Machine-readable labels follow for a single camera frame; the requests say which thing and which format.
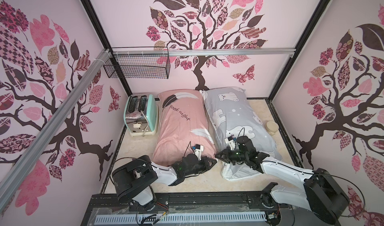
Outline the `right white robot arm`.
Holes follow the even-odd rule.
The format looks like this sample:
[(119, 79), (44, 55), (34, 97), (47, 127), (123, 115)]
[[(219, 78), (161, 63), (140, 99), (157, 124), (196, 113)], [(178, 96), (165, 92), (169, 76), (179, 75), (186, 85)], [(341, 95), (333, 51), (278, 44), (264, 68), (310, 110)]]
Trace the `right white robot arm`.
[(227, 164), (245, 164), (254, 171), (292, 185), (289, 188), (270, 183), (265, 187), (261, 200), (266, 208), (288, 204), (309, 210), (323, 222), (334, 225), (350, 203), (346, 193), (328, 171), (289, 166), (269, 154), (257, 151), (247, 136), (238, 137), (234, 147), (228, 146), (215, 156)]

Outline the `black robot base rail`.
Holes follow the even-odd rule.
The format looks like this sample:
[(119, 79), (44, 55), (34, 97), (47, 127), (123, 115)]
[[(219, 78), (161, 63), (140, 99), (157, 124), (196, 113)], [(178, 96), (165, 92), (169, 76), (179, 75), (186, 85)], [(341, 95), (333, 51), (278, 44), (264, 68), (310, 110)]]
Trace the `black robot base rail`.
[(282, 204), (266, 208), (260, 200), (260, 192), (218, 193), (156, 193), (157, 201), (148, 208), (138, 203), (121, 204), (115, 194), (93, 195), (81, 222), (82, 226), (94, 226), (97, 215), (168, 214), (168, 213), (222, 213), (264, 212), (266, 222), (203, 223), (160, 226), (323, 226), (324, 222), (312, 212)]

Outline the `pink feather pillow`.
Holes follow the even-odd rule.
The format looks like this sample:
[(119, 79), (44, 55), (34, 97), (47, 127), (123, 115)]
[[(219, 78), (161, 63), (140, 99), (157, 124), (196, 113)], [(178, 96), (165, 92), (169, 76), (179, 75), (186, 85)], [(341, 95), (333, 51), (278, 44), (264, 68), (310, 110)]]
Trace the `pink feather pillow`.
[(153, 154), (154, 163), (170, 166), (203, 146), (202, 156), (214, 158), (216, 147), (209, 132), (204, 100), (196, 90), (173, 90), (158, 94), (160, 132)]

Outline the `grey polar bear pillow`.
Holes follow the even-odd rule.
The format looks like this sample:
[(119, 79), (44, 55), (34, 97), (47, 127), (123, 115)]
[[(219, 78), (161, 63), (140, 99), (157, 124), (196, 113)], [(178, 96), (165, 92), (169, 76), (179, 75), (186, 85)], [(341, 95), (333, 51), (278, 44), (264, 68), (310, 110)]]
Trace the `grey polar bear pillow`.
[(229, 137), (245, 135), (257, 151), (282, 159), (277, 144), (250, 106), (245, 90), (239, 87), (200, 90), (204, 105), (215, 130), (220, 151), (226, 149)]

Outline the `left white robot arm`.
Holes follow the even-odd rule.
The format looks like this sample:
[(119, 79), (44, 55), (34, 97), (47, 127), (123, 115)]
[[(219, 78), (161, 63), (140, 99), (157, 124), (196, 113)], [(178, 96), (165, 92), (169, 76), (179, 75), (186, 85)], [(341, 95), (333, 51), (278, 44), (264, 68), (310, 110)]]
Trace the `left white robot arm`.
[(199, 176), (213, 168), (217, 160), (195, 154), (188, 154), (181, 161), (165, 167), (153, 163), (147, 155), (115, 169), (111, 174), (121, 204), (132, 201), (140, 206), (153, 204), (156, 200), (151, 184), (177, 186), (187, 178)]

